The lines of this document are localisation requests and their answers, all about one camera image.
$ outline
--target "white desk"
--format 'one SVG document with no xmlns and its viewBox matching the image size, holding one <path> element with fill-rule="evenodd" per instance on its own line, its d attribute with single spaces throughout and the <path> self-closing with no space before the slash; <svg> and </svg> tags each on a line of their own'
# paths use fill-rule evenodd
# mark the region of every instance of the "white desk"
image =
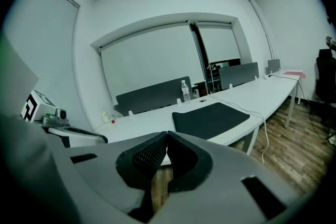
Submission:
<svg viewBox="0 0 336 224">
<path fill-rule="evenodd" d="M 285 73 L 285 71 L 278 71 L 275 72 L 274 75 L 296 80 L 300 78 L 299 76 L 283 75 L 283 73 Z M 265 80 L 259 78 L 232 89 L 194 99 L 190 104 L 176 104 L 133 116 L 118 118 L 115 124 L 104 124 L 98 128 L 96 132 L 105 135 L 109 142 L 117 142 L 154 132 L 175 131 L 172 117 L 173 112 L 185 113 L 219 102 L 211 96 L 220 98 L 225 102 L 235 103 L 245 110 L 256 111 L 267 119 L 278 109 L 287 96 L 292 93 L 291 106 L 285 124 L 285 127 L 287 127 L 294 105 L 296 85 L 297 82 L 290 79 L 270 77 Z M 251 114 L 248 120 L 225 133 L 210 138 L 209 141 L 222 145 L 230 145 L 245 136 L 243 150 L 247 154 L 250 154 L 258 134 L 259 126 L 262 123 L 263 120 L 261 116 Z M 163 165 L 169 163 L 170 161 L 166 156 Z"/>
</svg>

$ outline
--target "black desk mat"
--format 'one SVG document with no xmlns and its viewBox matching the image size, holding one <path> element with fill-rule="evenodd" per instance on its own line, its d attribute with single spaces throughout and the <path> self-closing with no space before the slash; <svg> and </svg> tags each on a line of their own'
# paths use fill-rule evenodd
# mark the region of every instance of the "black desk mat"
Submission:
<svg viewBox="0 0 336 224">
<path fill-rule="evenodd" d="M 179 133 L 210 139 L 224 133 L 250 118 L 222 103 L 214 103 L 187 113 L 172 113 L 175 129 Z"/>
</svg>

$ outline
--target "office chair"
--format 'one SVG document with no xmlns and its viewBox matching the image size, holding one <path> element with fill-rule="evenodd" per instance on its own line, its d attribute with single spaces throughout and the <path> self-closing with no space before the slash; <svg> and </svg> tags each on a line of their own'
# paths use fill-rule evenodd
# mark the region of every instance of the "office chair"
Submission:
<svg viewBox="0 0 336 224">
<path fill-rule="evenodd" d="M 331 49 L 321 49 L 316 63 L 319 70 L 316 95 L 324 101 L 327 107 L 322 117 L 322 122 L 326 122 L 326 118 L 331 112 L 330 104 L 336 103 L 336 59 L 333 58 Z"/>
</svg>

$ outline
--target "desk leg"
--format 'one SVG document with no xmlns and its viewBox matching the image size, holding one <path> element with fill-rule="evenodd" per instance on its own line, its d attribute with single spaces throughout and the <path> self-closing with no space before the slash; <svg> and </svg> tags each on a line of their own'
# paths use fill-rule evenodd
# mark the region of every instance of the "desk leg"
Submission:
<svg viewBox="0 0 336 224">
<path fill-rule="evenodd" d="M 293 112 L 293 107 L 294 107 L 294 102 L 295 102 L 295 93 L 296 93 L 297 87 L 298 87 L 298 84 L 296 84 L 294 89 L 292 90 L 292 99 L 290 100 L 290 106 L 289 106 L 289 111 L 288 111 L 288 115 L 287 115 L 287 119 L 285 123 L 285 128 L 288 127 L 290 118 L 292 117 L 292 112 Z"/>
<path fill-rule="evenodd" d="M 243 148 L 241 150 L 246 152 L 247 155 L 250 155 L 252 151 L 252 148 L 254 146 L 254 143 L 258 135 L 258 131 L 259 131 L 259 127 L 256 127 L 253 132 L 245 136 Z"/>
<path fill-rule="evenodd" d="M 300 88 L 300 86 L 298 86 L 298 85 L 296 85 L 296 95 L 297 95 L 297 98 L 298 98 L 298 104 L 300 104 L 300 102 L 301 102 L 301 88 Z"/>
</svg>

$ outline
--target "gray desk divider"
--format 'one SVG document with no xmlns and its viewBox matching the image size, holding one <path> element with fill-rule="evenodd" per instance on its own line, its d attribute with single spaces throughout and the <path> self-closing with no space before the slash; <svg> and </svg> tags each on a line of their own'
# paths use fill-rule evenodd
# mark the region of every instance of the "gray desk divider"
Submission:
<svg viewBox="0 0 336 224">
<path fill-rule="evenodd" d="M 258 63 L 246 63 L 244 65 L 225 67 L 219 70 L 221 77 L 222 90 L 229 88 L 229 85 L 237 86 L 259 78 Z"/>
<path fill-rule="evenodd" d="M 190 97 L 193 99 L 190 78 L 182 77 L 116 96 L 120 113 L 128 116 L 130 110 L 133 114 L 137 114 L 162 108 L 177 104 L 178 98 L 183 102 L 181 80 L 185 80 L 189 87 Z"/>
<path fill-rule="evenodd" d="M 280 70 L 280 59 L 268 60 L 268 72 L 274 73 Z"/>
</svg>

